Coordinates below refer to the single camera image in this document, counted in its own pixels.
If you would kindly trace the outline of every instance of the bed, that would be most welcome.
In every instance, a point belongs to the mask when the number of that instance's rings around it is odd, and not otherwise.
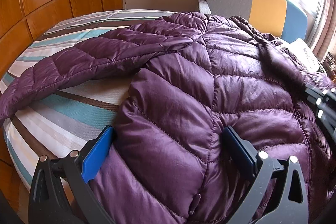
[[[90,37],[173,12],[116,10],[98,12],[62,21],[34,41],[13,63],[0,81],[0,92],[39,60]],[[127,97],[130,78],[90,80],[58,90],[18,111],[3,125],[4,138],[13,164],[29,190],[38,159],[65,157],[80,150],[88,140],[112,124]]]

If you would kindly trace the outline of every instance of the curtain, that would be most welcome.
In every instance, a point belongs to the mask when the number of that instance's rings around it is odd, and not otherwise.
[[[332,50],[335,46],[336,0],[326,0],[324,15],[321,20],[323,18],[325,19],[325,23],[313,49],[313,53],[320,62],[324,61],[328,51]]]

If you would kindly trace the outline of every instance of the purple puffer jacket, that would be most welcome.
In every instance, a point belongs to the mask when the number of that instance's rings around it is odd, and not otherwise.
[[[15,79],[0,98],[0,124],[57,89],[136,73],[115,122],[117,141],[90,183],[117,224],[224,220],[246,189],[220,142],[228,125],[272,157],[298,157],[312,220],[327,201],[332,168],[325,138],[300,98],[307,83],[332,83],[310,74],[281,43],[243,18],[198,13],[113,30]]]

